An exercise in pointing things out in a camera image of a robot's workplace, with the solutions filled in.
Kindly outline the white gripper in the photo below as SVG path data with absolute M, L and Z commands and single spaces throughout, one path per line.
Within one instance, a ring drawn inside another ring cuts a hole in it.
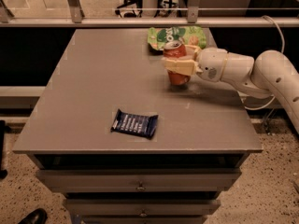
M 228 52 L 225 49 L 201 49 L 195 45 L 186 45 L 186 53 L 192 60 L 163 58 L 164 68 L 184 76 L 197 75 L 205 81 L 219 82 Z

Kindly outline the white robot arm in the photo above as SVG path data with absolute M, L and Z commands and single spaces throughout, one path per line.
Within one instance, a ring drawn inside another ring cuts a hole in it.
M 274 95 L 299 132 L 299 73 L 284 54 L 267 50 L 254 59 L 218 48 L 187 45 L 186 50 L 180 58 L 163 57 L 164 67 L 175 74 L 228 83 L 258 99 Z

